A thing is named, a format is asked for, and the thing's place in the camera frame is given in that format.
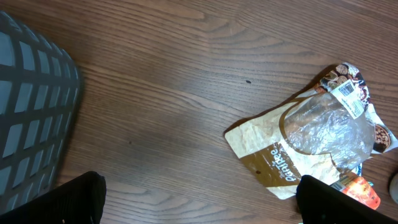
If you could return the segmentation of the green lid jar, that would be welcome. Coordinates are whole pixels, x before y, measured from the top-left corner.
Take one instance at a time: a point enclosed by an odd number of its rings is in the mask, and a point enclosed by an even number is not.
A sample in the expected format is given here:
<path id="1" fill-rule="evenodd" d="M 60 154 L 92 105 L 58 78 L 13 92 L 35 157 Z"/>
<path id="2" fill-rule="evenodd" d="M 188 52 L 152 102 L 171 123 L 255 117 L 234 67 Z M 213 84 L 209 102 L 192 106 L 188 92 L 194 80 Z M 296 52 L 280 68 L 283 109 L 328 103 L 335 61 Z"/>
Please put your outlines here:
<path id="1" fill-rule="evenodd" d="M 398 203 L 398 173 L 392 177 L 389 183 L 389 195 L 395 203 Z"/>

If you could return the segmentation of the orange snack packet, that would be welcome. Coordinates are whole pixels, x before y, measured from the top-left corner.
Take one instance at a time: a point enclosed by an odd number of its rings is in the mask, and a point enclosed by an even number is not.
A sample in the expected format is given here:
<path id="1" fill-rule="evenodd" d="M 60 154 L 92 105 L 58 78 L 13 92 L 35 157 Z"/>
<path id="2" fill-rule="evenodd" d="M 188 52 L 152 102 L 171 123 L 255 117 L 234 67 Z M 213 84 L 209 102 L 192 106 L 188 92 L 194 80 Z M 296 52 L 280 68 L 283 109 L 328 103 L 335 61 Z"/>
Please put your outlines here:
<path id="1" fill-rule="evenodd" d="M 350 172 L 339 181 L 333 183 L 331 187 L 373 210 L 376 210 L 380 206 L 381 199 L 369 182 L 353 172 Z"/>

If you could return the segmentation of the small green white packet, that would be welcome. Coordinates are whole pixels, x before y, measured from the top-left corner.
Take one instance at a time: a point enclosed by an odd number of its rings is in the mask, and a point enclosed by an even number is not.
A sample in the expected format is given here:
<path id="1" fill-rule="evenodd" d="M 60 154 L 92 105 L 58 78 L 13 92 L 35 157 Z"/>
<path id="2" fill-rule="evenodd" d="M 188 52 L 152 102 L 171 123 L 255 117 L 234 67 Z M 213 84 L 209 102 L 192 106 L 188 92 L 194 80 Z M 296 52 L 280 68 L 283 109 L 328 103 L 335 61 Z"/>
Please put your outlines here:
<path id="1" fill-rule="evenodd" d="M 355 173 L 355 174 L 358 175 L 358 176 L 362 176 L 362 174 L 363 174 L 363 164 L 360 163 L 358 166 L 356 166 L 356 167 L 352 170 L 352 172 Z"/>

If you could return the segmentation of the brown clear snack bag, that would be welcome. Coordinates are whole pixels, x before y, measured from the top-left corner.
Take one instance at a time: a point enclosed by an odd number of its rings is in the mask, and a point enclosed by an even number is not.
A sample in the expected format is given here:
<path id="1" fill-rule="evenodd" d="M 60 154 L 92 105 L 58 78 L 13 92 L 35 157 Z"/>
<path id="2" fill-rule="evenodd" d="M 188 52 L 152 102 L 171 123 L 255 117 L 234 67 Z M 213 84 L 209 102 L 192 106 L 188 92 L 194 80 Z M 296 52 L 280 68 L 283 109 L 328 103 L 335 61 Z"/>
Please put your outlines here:
<path id="1" fill-rule="evenodd" d="M 305 175 L 331 185 L 397 147 L 361 72 L 341 63 L 311 89 L 225 133 L 244 166 L 281 200 Z"/>

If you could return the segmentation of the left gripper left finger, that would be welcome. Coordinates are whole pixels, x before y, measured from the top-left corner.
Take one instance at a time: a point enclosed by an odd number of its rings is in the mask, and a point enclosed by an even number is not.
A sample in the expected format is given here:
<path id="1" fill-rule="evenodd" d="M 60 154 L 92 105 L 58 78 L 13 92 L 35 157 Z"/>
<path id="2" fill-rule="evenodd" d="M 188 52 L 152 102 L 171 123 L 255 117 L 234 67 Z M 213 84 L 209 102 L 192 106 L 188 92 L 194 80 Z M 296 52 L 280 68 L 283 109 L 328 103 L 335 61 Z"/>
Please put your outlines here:
<path id="1" fill-rule="evenodd" d="M 105 178 L 89 171 L 2 214 L 1 224 L 100 224 L 105 200 Z"/>

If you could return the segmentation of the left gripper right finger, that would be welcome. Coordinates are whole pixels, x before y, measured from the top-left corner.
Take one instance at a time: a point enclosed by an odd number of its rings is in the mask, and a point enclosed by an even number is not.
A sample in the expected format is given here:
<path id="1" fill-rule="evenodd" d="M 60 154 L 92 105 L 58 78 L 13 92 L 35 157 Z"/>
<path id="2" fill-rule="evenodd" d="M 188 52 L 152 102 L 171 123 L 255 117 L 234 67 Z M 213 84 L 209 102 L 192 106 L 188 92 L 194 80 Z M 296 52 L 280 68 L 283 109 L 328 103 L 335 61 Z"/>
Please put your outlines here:
<path id="1" fill-rule="evenodd" d="M 397 224 L 311 175 L 301 178 L 296 199 L 303 224 Z"/>

